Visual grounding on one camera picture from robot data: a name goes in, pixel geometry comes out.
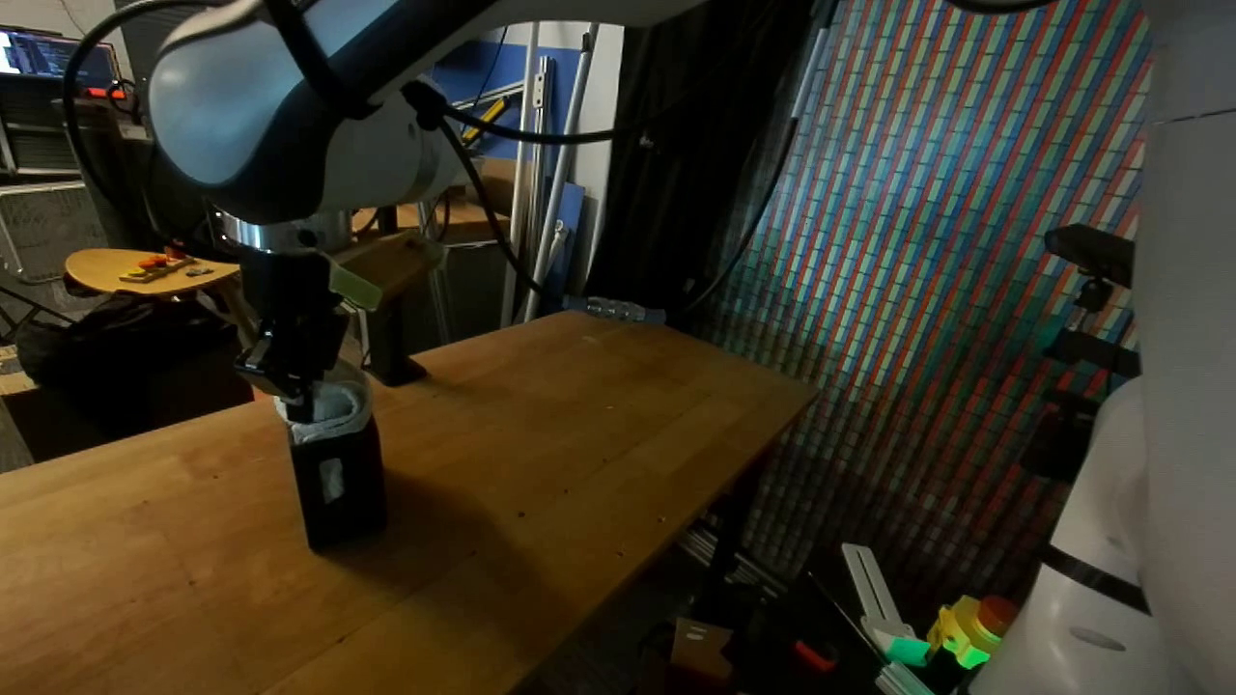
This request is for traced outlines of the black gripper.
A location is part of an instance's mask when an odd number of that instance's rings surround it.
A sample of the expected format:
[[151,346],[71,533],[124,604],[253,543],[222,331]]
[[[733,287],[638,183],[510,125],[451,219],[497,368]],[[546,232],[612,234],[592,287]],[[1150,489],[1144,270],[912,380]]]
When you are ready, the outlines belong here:
[[238,368],[255,387],[312,387],[336,362],[344,338],[339,297],[327,289],[332,266],[322,255],[238,259],[244,301],[258,322]]

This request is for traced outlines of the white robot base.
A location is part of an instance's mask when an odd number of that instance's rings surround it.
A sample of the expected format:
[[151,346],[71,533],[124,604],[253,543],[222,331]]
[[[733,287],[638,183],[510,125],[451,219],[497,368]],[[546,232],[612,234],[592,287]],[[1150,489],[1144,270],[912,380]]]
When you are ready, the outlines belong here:
[[1236,0],[1141,4],[1141,373],[965,695],[1236,695]]

